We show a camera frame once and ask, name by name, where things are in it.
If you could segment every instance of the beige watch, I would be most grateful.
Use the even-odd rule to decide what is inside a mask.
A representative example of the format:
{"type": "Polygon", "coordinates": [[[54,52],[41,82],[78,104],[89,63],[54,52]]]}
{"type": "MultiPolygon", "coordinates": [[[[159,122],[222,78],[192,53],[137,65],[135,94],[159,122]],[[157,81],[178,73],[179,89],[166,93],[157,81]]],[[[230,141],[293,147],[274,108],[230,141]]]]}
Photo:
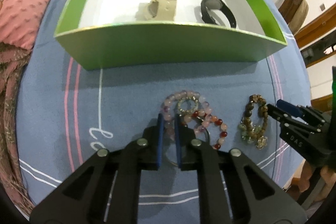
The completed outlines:
{"type": "Polygon", "coordinates": [[[176,11],[176,1],[177,0],[151,0],[145,7],[145,18],[147,20],[173,21],[176,11]]]}

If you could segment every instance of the bed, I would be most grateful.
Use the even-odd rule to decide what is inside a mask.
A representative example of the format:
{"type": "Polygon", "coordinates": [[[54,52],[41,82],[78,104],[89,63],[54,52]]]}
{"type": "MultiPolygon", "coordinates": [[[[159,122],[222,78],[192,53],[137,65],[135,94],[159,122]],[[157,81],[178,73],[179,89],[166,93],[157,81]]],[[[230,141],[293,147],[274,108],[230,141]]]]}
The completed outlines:
{"type": "MultiPolygon", "coordinates": [[[[279,138],[269,119],[268,146],[257,150],[237,130],[248,97],[310,105],[310,85],[299,49],[272,0],[265,0],[288,46],[258,63],[184,63],[86,71],[53,38],[67,0],[51,0],[21,80],[17,145],[25,187],[38,204],[101,147],[123,148],[154,125],[164,98],[183,89],[203,94],[228,125],[221,150],[241,149],[283,187],[302,157],[279,138]]],[[[211,143],[217,133],[211,135],[211,143]]],[[[155,176],[143,172],[138,222],[199,223],[196,172],[180,172],[174,142],[165,137],[155,176]]]]}

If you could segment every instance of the silver screw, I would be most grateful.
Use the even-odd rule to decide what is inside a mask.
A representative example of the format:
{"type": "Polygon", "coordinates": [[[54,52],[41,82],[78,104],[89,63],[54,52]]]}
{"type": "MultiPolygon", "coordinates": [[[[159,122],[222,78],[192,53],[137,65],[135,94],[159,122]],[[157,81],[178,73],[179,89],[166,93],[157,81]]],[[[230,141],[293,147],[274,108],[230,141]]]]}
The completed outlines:
{"type": "Polygon", "coordinates": [[[145,138],[140,138],[137,140],[137,144],[140,146],[146,146],[148,145],[148,141],[145,138]]]}
{"type": "Polygon", "coordinates": [[[109,152],[107,149],[99,149],[97,155],[98,157],[106,157],[108,153],[109,152]]]}
{"type": "Polygon", "coordinates": [[[192,146],[200,146],[202,142],[199,139],[193,139],[191,140],[191,145],[192,146]]]}
{"type": "Polygon", "coordinates": [[[230,153],[234,157],[239,157],[242,154],[242,152],[239,149],[237,149],[237,148],[232,149],[230,151],[230,153]]]}

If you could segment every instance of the bracelet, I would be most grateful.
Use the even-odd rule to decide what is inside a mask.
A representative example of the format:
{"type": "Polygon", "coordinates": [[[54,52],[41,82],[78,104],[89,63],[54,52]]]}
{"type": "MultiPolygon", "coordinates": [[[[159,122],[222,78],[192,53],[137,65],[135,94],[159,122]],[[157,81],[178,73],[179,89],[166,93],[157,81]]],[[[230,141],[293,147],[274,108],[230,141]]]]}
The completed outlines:
{"type": "Polygon", "coordinates": [[[181,92],[171,94],[164,100],[164,103],[162,104],[161,112],[165,120],[165,132],[169,135],[169,137],[172,140],[175,140],[173,114],[173,103],[175,101],[177,101],[175,112],[183,117],[183,126],[188,126],[187,124],[193,119],[198,119],[202,122],[201,125],[194,128],[194,133],[196,136],[200,135],[201,133],[206,133],[208,135],[208,142],[210,142],[208,127],[211,123],[214,123],[219,127],[219,139],[217,140],[216,144],[212,146],[212,148],[216,150],[220,149],[227,136],[227,125],[223,123],[222,119],[218,119],[217,116],[211,114],[213,109],[209,106],[209,103],[205,101],[204,96],[201,96],[198,92],[191,90],[182,90],[181,92]],[[184,109],[182,105],[185,103],[192,103],[193,106],[184,109]]]}
{"type": "Polygon", "coordinates": [[[245,112],[243,118],[241,119],[238,128],[241,130],[241,138],[248,144],[255,144],[258,149],[262,149],[267,145],[267,137],[264,133],[267,129],[268,121],[268,107],[266,105],[266,100],[262,98],[260,94],[253,94],[249,97],[249,102],[245,107],[245,112]],[[251,121],[252,110],[254,104],[258,104],[258,116],[263,119],[262,126],[253,126],[251,121]]]}

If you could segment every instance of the black watch strap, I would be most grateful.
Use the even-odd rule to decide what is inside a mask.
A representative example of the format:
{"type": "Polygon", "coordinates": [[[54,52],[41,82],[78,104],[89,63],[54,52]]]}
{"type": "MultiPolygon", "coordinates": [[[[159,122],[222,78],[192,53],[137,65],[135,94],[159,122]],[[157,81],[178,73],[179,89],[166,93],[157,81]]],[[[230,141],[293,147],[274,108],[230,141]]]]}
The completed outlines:
{"type": "Polygon", "coordinates": [[[226,6],[223,0],[202,0],[201,2],[202,20],[205,23],[217,25],[214,18],[209,15],[208,10],[220,10],[229,20],[230,27],[237,27],[235,16],[233,15],[229,7],[226,6]]]}

